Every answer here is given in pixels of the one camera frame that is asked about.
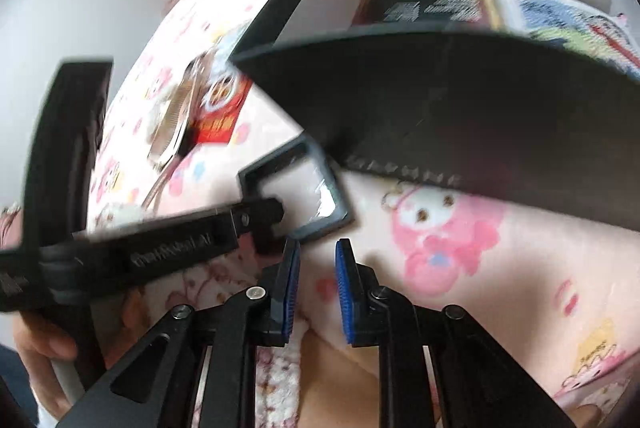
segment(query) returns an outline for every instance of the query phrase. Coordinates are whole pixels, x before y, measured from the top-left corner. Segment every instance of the white wall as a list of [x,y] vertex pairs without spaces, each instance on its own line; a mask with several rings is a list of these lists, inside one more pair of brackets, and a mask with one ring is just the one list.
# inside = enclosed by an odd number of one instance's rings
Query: white wall
[[3,313],[0,315],[0,345],[15,348],[11,321],[12,317],[10,314]]
[[111,93],[168,0],[0,0],[0,206],[20,200],[31,131],[60,59],[112,56]]

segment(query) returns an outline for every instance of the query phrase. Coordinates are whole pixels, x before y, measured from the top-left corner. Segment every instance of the black clamp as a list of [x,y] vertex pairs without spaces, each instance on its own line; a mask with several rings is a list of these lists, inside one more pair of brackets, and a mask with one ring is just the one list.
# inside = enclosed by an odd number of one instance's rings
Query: black clamp
[[289,342],[299,271],[300,244],[287,239],[282,261],[256,286],[219,307],[174,307],[58,427],[187,428],[200,393],[199,426],[254,428],[255,350]]
[[444,428],[575,428],[462,307],[418,307],[380,286],[347,239],[338,241],[335,262],[348,343],[379,347],[381,427],[435,427],[427,346]]

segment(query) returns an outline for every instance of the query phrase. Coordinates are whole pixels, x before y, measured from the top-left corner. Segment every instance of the fabric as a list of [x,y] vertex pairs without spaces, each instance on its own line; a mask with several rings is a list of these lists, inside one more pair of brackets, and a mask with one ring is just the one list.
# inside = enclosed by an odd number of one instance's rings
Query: fabric
[[20,356],[10,348],[0,345],[0,378],[34,424],[38,423],[38,406],[29,387],[29,376]]
[[[107,205],[140,204],[158,173],[146,160],[149,116],[188,63],[221,37],[239,33],[267,0],[180,0],[166,16],[110,107],[92,177],[90,226]],[[198,145],[159,198],[157,215],[177,214],[240,197],[239,169],[296,137],[300,127],[253,85],[228,143]],[[380,280],[427,307],[468,309],[559,402],[591,398],[640,345],[636,320],[640,235],[546,211],[435,188],[338,174],[356,226],[303,249],[299,306],[312,329],[371,374],[372,353],[346,347],[340,327],[335,240],[351,238],[359,262]],[[249,242],[238,251],[149,284],[158,320],[176,303],[222,303],[254,283],[260,270]],[[295,426],[299,338],[260,351],[257,426]],[[625,376],[632,372],[626,368]],[[616,378],[624,386],[625,376]],[[576,394],[588,383],[601,384]]]

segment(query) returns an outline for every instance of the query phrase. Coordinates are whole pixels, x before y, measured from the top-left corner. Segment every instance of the finger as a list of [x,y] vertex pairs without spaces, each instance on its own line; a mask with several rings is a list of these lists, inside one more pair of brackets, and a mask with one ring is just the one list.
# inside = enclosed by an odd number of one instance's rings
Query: finger
[[104,355],[106,368],[111,368],[140,339],[139,329],[122,329]]
[[129,291],[122,306],[122,324],[129,329],[139,330],[142,327],[146,331],[149,323],[148,307],[141,291],[139,289]]
[[16,345],[47,358],[71,361],[78,355],[73,338],[37,313],[22,312],[16,317],[14,339]]
[[20,358],[29,374],[33,392],[43,407],[59,420],[71,404],[60,387],[49,358],[31,349],[21,350]]
[[107,368],[113,366],[127,352],[149,328],[148,308],[140,289],[127,293],[122,306],[123,328],[116,335],[108,348],[104,363]]
[[[23,313],[14,319],[14,338],[20,359],[27,369],[36,396],[49,413],[60,419],[70,408],[49,358],[73,355],[73,340],[34,313]],[[59,338],[60,343],[51,343]]]

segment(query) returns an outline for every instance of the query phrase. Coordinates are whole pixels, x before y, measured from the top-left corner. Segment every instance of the screw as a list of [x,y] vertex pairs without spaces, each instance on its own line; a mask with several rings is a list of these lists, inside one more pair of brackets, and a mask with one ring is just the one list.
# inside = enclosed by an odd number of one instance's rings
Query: screw
[[177,305],[173,309],[171,309],[171,316],[173,316],[176,320],[184,320],[190,314],[191,307],[185,304]]
[[459,305],[447,305],[444,313],[452,320],[462,320],[462,318],[465,317],[466,311]]
[[377,300],[386,300],[389,298],[389,288],[383,285],[371,290],[371,296]]
[[246,295],[249,300],[259,300],[267,294],[267,291],[264,290],[264,287],[260,287],[259,285],[254,285],[246,290]]

